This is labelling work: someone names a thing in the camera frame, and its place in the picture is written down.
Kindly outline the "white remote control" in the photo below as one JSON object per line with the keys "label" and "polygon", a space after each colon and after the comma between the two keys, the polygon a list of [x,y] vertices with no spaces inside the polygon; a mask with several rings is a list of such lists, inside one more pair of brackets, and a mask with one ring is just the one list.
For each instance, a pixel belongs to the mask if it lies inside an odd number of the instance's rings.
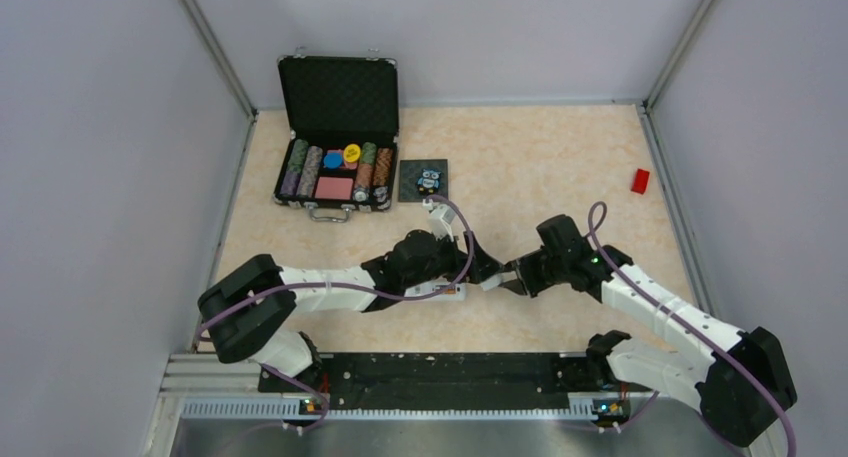
{"label": "white remote control", "polygon": [[440,279],[408,288],[403,300],[412,303],[461,302],[466,297],[467,286],[464,283],[451,285],[448,280]]}

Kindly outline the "white battery cover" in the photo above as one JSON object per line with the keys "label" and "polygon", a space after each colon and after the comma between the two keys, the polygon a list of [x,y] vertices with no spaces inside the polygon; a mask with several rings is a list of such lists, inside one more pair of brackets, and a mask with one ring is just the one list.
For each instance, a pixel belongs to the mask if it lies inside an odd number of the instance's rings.
{"label": "white battery cover", "polygon": [[490,291],[496,288],[509,288],[510,282],[514,275],[511,272],[497,273],[478,284],[483,291]]}

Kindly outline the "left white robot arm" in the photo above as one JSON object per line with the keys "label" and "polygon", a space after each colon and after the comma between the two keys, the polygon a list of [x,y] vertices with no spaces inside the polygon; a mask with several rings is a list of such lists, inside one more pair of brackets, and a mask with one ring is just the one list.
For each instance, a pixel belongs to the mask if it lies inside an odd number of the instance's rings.
{"label": "left white robot arm", "polygon": [[254,360],[282,371],[297,390],[319,381],[318,353],[308,336],[284,329],[292,315],[324,310],[360,313],[411,300],[409,290],[441,278],[495,286],[503,263],[471,232],[461,249],[452,236],[413,230],[382,256],[346,269],[281,266],[258,254],[231,271],[198,299],[203,330],[223,364]]}

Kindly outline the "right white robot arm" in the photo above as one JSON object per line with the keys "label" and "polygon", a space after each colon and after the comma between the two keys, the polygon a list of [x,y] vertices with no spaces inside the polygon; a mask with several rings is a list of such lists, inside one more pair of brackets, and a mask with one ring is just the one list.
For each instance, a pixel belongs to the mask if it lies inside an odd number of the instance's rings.
{"label": "right white robot arm", "polygon": [[538,225],[542,245],[506,266],[507,287],[538,296],[569,285],[640,322],[668,344],[662,350],[621,331],[587,346],[586,374],[600,389],[620,381],[663,393],[693,409],[736,447],[753,444],[774,423],[794,432],[787,410],[797,391],[779,339],[763,327],[745,331],[708,314],[658,284],[627,254],[582,234],[557,215]]}

